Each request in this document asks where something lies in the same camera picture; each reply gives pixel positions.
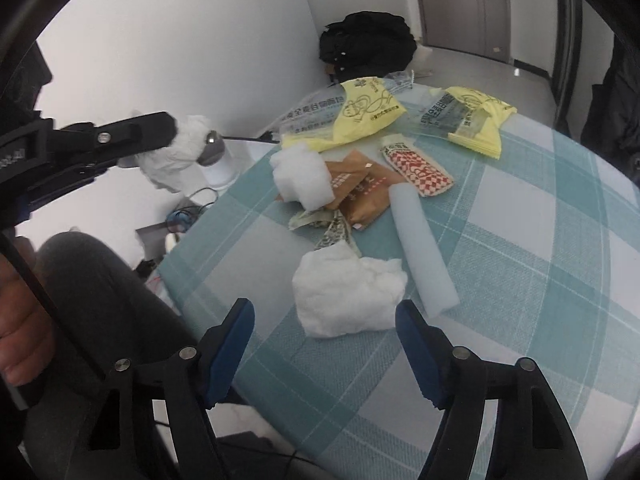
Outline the person's hand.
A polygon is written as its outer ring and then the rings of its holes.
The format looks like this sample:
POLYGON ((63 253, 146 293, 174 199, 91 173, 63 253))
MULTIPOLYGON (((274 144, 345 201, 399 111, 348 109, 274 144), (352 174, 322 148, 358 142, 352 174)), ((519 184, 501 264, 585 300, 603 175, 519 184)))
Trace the person's hand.
POLYGON ((0 367, 12 386, 32 382, 54 357, 54 328, 26 283, 1 258, 0 367))

